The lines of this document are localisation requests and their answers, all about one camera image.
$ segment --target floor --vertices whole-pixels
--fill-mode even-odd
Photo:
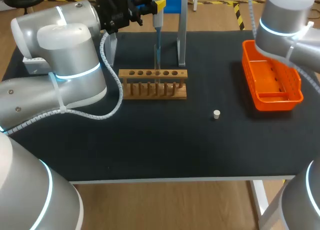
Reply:
[[[64,3],[43,2],[34,8],[39,11]],[[256,21],[264,5],[255,4]],[[198,5],[197,12],[189,6],[188,31],[237,31],[239,26],[234,9],[228,5]],[[245,28],[251,29],[247,4],[240,5]],[[3,77],[12,52],[16,47],[10,21],[23,10],[0,12],[0,79]],[[176,31],[178,16],[165,16],[164,31]],[[143,17],[143,27],[132,24],[121,31],[149,32],[152,17]],[[320,20],[315,20],[316,27]],[[271,201],[282,186],[282,181],[264,181]],[[186,182],[77,185],[85,210],[83,230],[89,229],[257,229],[257,216],[248,182]],[[283,229],[277,224],[274,229]]]

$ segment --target white spiral cable wrap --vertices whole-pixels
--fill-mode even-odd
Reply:
[[[252,33],[253,33],[253,37],[256,38],[257,28],[255,23],[254,7],[253,7],[252,1],[253,0],[248,0],[248,4],[249,4],[249,12],[250,12],[250,18],[251,18],[251,25],[252,25]]]
[[[249,5],[249,11],[250,11],[250,18],[251,18],[251,26],[252,26],[252,33],[253,37],[256,38],[257,35],[257,29],[256,29],[256,24],[255,24],[255,16],[254,16],[254,8],[253,8],[253,0],[248,0],[248,5]],[[290,63],[290,67],[295,68],[305,79],[314,87],[314,89],[320,94],[320,87],[319,85],[305,72],[303,69],[300,67],[296,66],[293,63]]]
[[[71,114],[75,114],[75,115],[79,115],[79,116],[83,116],[83,117],[86,117],[86,118],[89,118],[89,119],[93,119],[93,120],[105,120],[107,118],[110,118],[112,117],[119,109],[121,103],[122,103],[122,100],[124,98],[124,91],[123,91],[123,88],[122,88],[122,84],[118,78],[118,76],[116,75],[116,73],[113,71],[113,69],[111,68],[111,66],[109,65],[107,59],[106,59],[106,56],[105,56],[105,53],[104,53],[104,47],[105,47],[105,41],[108,37],[108,34],[105,33],[100,41],[100,47],[99,47],[99,50],[100,50],[100,54],[101,54],[101,58],[102,58],[102,61],[103,63],[105,64],[106,68],[109,70],[109,72],[111,73],[111,75],[113,76],[116,84],[118,85],[118,88],[119,88],[119,100],[115,106],[115,108],[109,112],[108,114],[104,115],[104,116],[95,116],[95,115],[91,115],[91,114],[88,114],[88,113],[84,113],[84,112],[81,112],[81,111],[76,111],[76,110],[71,110],[71,109],[67,109],[66,110],[66,113],[71,113]],[[52,116],[52,115],[55,115],[55,114],[59,114],[60,113],[60,109],[58,110],[53,110],[53,111],[48,111],[46,113],[43,113],[43,114],[40,114],[39,116],[36,116],[22,124],[20,124],[19,126],[16,126],[15,128],[5,132],[6,135],[11,135],[23,128],[25,128],[26,126],[29,126],[41,119],[44,119],[48,116]]]

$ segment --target orange basket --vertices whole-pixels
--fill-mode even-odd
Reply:
[[[290,111],[304,100],[294,68],[260,54],[255,41],[244,41],[242,46],[245,77],[259,111]]]

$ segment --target black table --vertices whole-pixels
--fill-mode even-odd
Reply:
[[[162,69],[177,68],[176,36],[163,34]],[[304,101],[294,110],[256,111],[241,64],[242,42],[251,38],[188,33],[187,100],[124,101],[104,121],[56,115],[11,137],[69,181],[296,175],[319,152],[320,96],[302,78]],[[115,71],[152,69],[155,40],[153,33],[119,33]],[[116,105],[118,88],[104,71],[106,97],[80,110],[104,115]],[[16,50],[4,79],[22,76]],[[216,109],[221,116],[213,121]]]

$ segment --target robotic arm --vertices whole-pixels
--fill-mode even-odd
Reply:
[[[142,25],[141,15],[161,10],[153,0],[96,0],[93,6],[83,1],[13,19],[12,33],[22,54],[44,58],[53,74],[0,84],[0,131],[41,113],[63,113],[103,98],[107,86],[92,38],[100,30],[118,32],[130,21]]]
[[[263,55],[320,73],[320,30],[308,23],[315,0],[267,0],[255,39]]]

